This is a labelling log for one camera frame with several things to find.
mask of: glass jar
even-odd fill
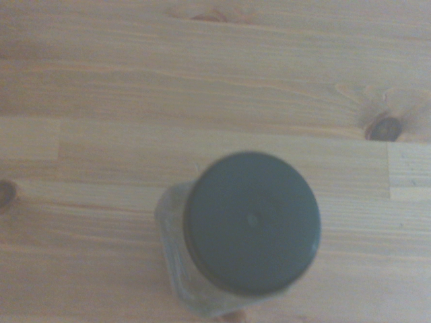
[[[284,293],[310,265],[321,223],[312,190],[284,161],[236,153],[169,188],[155,217],[174,292],[204,318]]]

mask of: jar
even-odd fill
[[[229,155],[177,184],[155,210],[170,282],[201,317],[284,293],[319,245],[319,208],[304,178],[265,153]]]

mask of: dark green lid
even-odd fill
[[[297,279],[312,262],[321,222],[304,178],[264,154],[230,155],[189,195],[184,231],[198,269],[219,288],[264,295]]]

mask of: wooden plank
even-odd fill
[[[14,3],[5,12],[19,19],[5,19],[3,34],[20,41],[0,56],[20,71],[4,80],[5,111],[38,102],[30,113],[350,139],[388,112],[403,123],[400,141],[429,142],[431,109],[420,100],[430,97],[431,29],[415,5],[403,4],[400,19],[384,1],[255,1],[252,24],[215,24],[172,17],[171,1]],[[369,87],[381,95],[371,100]],[[404,106],[387,98],[406,91]]]
[[[60,120],[0,118],[0,159],[56,160]]]
[[[431,201],[431,147],[389,145],[391,199]]]
[[[317,192],[388,197],[384,143],[204,131],[138,122],[64,120],[59,176],[166,187],[196,178],[216,159],[244,150],[280,156],[298,168]]]
[[[0,159],[0,178],[53,180],[57,175],[57,161],[28,161]]]
[[[0,318],[200,322],[170,291],[152,215],[160,188],[19,184],[21,202],[2,227],[0,289],[8,293]],[[429,203],[321,194],[318,200],[317,259],[285,297],[248,309],[249,322],[360,323],[370,315],[375,322],[426,322]]]

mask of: wood knot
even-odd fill
[[[212,9],[211,11],[208,11],[206,13],[201,13],[190,19],[203,20],[207,22],[228,22],[228,18],[226,18],[224,14],[222,14],[220,11],[216,9]]]
[[[374,141],[396,141],[403,132],[398,118],[387,116],[378,118],[367,130],[366,138]]]
[[[223,323],[248,323],[247,314],[244,310],[238,310],[229,314],[220,316],[217,322]]]
[[[0,180],[0,214],[4,213],[16,198],[16,185],[8,180]]]

